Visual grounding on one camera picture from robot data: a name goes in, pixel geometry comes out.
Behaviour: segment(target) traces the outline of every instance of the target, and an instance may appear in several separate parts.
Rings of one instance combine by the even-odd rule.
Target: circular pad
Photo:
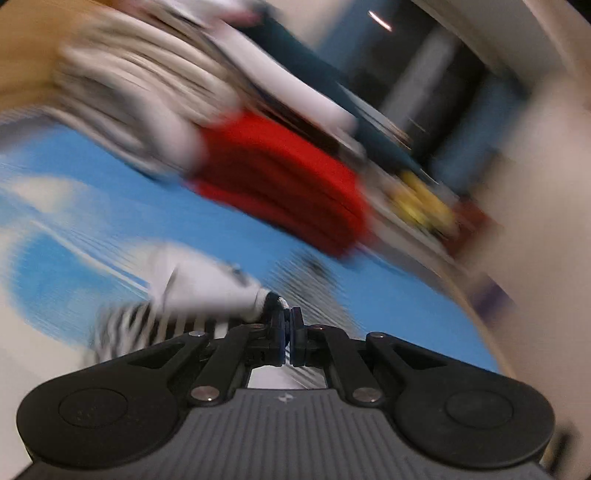
[[[394,406],[402,435],[428,456],[470,469],[501,469],[537,460],[554,413],[535,389],[474,368],[416,371]]]

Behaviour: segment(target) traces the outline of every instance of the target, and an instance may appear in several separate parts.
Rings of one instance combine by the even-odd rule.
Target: brown object
[[[456,216],[457,235],[444,238],[441,243],[447,253],[452,258],[456,258],[459,252],[464,250],[466,245],[472,243],[474,238],[490,224],[491,218],[480,210],[471,199],[458,201],[452,210]]]
[[[81,15],[97,5],[92,0],[8,0],[0,8],[0,112],[51,101],[59,45]]]

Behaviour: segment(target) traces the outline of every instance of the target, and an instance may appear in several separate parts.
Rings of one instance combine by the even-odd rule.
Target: white wall
[[[517,377],[582,434],[569,480],[591,473],[591,112],[572,80],[543,85],[480,194],[499,223],[465,259],[514,301],[492,332]]]

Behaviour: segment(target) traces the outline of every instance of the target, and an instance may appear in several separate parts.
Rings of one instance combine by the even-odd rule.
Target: teal fabric
[[[292,75],[354,115],[358,120],[354,138],[370,160],[389,173],[412,170],[421,174],[420,166],[408,153],[363,117],[340,86],[339,72],[291,35],[271,16],[269,8],[263,10],[259,24],[241,31]]]

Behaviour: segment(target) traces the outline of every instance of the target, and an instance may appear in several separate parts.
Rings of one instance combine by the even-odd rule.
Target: logo
[[[283,395],[279,395],[277,397],[277,400],[282,401],[283,403],[289,403],[290,401],[292,401],[295,397],[291,394],[291,393],[287,393],[285,392]]]

